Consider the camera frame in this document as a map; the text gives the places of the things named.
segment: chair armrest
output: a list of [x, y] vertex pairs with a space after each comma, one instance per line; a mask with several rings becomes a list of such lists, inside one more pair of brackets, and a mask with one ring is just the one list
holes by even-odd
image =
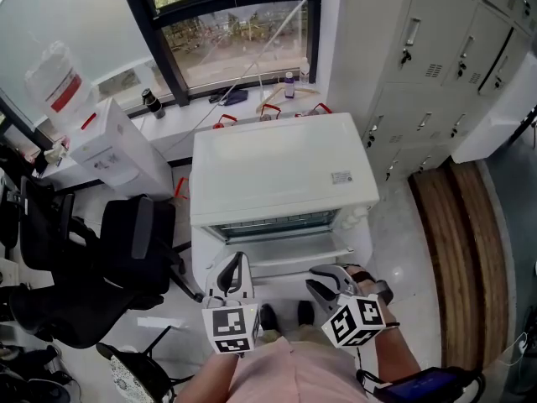
[[67, 194], [60, 205], [60, 240], [65, 242], [69, 239], [69, 224], [75, 205], [75, 195]]
[[153, 232], [154, 204], [147, 197], [140, 198], [138, 213], [134, 224], [133, 247], [131, 255], [134, 259], [144, 259], [148, 253]]

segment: wooden step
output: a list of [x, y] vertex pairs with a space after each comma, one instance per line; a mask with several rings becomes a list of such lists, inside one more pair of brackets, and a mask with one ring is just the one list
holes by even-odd
[[442, 365], [475, 369], [482, 362], [477, 271], [472, 241], [445, 169], [410, 177], [435, 272]]
[[508, 333], [508, 287], [503, 247], [493, 206], [475, 163], [449, 164], [449, 170], [467, 213], [477, 255], [475, 267], [479, 307], [484, 317], [483, 365], [488, 366], [506, 347]]

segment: phone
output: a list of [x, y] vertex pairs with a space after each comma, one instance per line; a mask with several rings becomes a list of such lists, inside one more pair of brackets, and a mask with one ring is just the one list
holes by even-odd
[[384, 403], [453, 403], [475, 376], [456, 367], [432, 367], [391, 385], [377, 387], [373, 395]]

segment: window frame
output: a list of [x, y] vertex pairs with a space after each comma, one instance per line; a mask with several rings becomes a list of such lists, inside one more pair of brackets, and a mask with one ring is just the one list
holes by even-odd
[[[171, 92], [167, 96], [159, 97], [159, 100], [167, 106], [173, 104], [179, 104], [180, 107], [188, 106], [190, 100], [208, 97], [211, 94], [219, 92], [222, 88], [231, 86], [236, 80], [219, 81], [214, 84], [189, 88], [175, 61], [171, 48], [164, 37], [162, 28], [199, 15], [214, 13], [229, 8], [288, 1], [300, 0], [180, 0], [162, 8], [156, 8], [153, 0], [127, 0], [134, 19], [140, 28], [140, 32], [149, 47], [149, 51]], [[310, 62], [310, 83], [315, 83], [319, 55], [319, 38], [321, 35], [321, 0], [309, 0], [306, 5], [308, 11], [306, 56]], [[270, 85], [277, 83], [279, 78], [273, 78], [278, 73], [270, 73], [272, 76], [269, 79], [265, 79], [263, 84]], [[257, 76], [244, 78], [237, 85], [237, 88], [258, 85], [258, 82], [255, 82], [253, 78], [257, 79]], [[130, 118], [136, 118], [148, 111], [145, 107], [136, 106], [127, 109], [126, 112]]]

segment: shoe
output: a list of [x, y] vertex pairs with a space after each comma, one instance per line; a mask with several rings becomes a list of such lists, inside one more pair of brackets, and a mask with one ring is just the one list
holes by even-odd
[[279, 332], [278, 318], [274, 313], [274, 309], [270, 305], [262, 305], [259, 313], [259, 321], [264, 331], [276, 330]]
[[312, 326], [315, 320], [315, 310], [311, 301], [301, 300], [299, 302], [299, 326]]

